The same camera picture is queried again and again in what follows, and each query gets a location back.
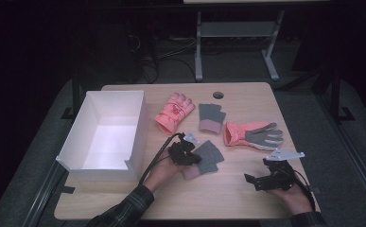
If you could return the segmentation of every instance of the black round hole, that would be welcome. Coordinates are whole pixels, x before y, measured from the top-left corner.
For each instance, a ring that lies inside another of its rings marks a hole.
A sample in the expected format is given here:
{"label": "black round hole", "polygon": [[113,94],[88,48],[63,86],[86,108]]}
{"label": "black round hole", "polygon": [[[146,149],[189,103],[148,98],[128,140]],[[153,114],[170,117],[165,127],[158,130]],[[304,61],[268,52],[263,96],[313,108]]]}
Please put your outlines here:
{"label": "black round hole", "polygon": [[214,92],[213,97],[215,99],[222,99],[222,98],[224,98],[224,94],[222,92]]}

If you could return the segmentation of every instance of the sleeve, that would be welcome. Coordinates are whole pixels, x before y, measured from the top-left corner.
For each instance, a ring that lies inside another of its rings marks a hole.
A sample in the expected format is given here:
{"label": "sleeve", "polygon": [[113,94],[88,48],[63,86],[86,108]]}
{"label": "sleeve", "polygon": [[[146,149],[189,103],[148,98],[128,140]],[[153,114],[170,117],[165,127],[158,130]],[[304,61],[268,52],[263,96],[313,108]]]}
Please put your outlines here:
{"label": "sleeve", "polygon": [[320,212],[307,212],[291,218],[292,227],[327,227]]}
{"label": "sleeve", "polygon": [[119,204],[91,219],[86,227],[134,226],[153,201],[151,191],[143,185],[138,185]]}

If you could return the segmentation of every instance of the open white container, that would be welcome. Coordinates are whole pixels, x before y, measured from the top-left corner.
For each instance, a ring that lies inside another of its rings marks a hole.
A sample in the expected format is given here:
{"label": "open white container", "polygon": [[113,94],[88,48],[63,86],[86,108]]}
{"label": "open white container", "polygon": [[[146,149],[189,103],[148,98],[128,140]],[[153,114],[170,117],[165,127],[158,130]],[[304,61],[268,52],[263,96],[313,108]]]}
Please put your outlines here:
{"label": "open white container", "polygon": [[144,91],[92,91],[56,160],[79,181],[138,181],[148,135]]}

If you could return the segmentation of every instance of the pink glove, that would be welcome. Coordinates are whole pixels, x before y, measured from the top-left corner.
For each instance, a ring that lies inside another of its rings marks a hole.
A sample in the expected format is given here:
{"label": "pink glove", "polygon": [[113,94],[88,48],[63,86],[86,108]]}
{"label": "pink glove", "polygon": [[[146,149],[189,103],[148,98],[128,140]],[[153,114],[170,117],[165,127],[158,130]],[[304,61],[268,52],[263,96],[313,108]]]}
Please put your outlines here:
{"label": "pink glove", "polygon": [[155,115],[159,130],[166,134],[173,134],[178,124],[194,108],[195,105],[192,103],[191,98],[186,98],[184,94],[174,93],[168,99],[162,111]]}
{"label": "pink glove", "polygon": [[282,131],[274,131],[276,123],[266,121],[249,122],[237,125],[227,122],[224,128],[224,144],[226,146],[251,146],[258,149],[275,150],[283,143]]}

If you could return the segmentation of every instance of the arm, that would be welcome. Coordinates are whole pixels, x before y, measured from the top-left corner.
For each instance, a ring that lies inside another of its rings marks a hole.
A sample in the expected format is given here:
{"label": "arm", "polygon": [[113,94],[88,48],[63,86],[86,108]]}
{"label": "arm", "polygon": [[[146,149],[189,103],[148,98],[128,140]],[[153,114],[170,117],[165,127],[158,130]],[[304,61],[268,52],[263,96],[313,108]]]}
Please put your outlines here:
{"label": "arm", "polygon": [[294,184],[289,190],[273,189],[268,191],[272,195],[280,198],[286,205],[288,211],[293,215],[291,225],[293,227],[326,227],[320,212],[314,212],[306,195],[301,188]]}
{"label": "arm", "polygon": [[138,185],[116,206],[94,217],[86,227],[134,226],[154,202],[153,193],[185,166],[175,165],[165,150],[142,185]]}

